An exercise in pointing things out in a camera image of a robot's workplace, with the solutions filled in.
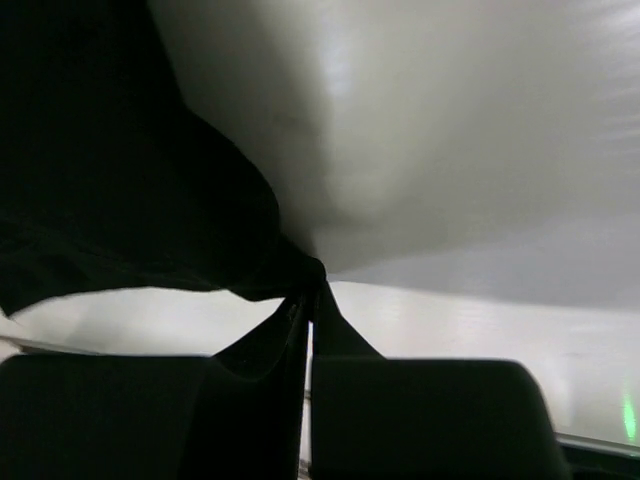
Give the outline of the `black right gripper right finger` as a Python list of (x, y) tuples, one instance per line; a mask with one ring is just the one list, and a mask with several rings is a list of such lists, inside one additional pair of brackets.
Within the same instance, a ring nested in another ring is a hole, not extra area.
[(313, 307), (315, 479), (567, 479), (541, 390), (519, 363), (388, 359), (323, 286)]

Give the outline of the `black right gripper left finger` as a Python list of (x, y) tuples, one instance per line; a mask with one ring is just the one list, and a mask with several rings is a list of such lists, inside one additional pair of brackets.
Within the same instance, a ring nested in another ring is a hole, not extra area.
[(17, 355), (1, 366), (5, 479), (293, 479), (308, 324), (288, 298), (211, 356)]

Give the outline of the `black skirt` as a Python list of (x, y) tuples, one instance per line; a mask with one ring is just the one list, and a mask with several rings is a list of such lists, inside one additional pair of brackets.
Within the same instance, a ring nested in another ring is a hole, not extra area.
[(259, 170), (185, 105), (143, 1), (1, 5), (1, 308), (325, 280)]

